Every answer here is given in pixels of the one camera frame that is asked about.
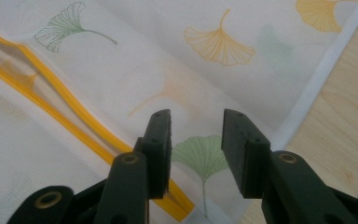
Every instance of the metal grommet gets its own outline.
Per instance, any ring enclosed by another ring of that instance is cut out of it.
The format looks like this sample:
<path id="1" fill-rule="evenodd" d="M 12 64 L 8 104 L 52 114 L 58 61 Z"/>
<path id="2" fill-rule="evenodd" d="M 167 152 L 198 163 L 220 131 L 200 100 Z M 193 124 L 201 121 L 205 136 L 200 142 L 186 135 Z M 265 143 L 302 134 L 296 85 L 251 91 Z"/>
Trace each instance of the metal grommet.
<path id="1" fill-rule="evenodd" d="M 50 208 L 62 199 L 62 194 L 58 191 L 50 191 L 40 196 L 35 202 L 34 206 L 39 209 Z"/>
<path id="2" fill-rule="evenodd" d="M 139 158 L 136 155 L 127 155 L 121 159 L 124 163 L 133 164 L 136 163 Z"/>
<path id="3" fill-rule="evenodd" d="M 280 154 L 278 158 L 287 163 L 297 163 L 297 158 L 287 153 Z"/>

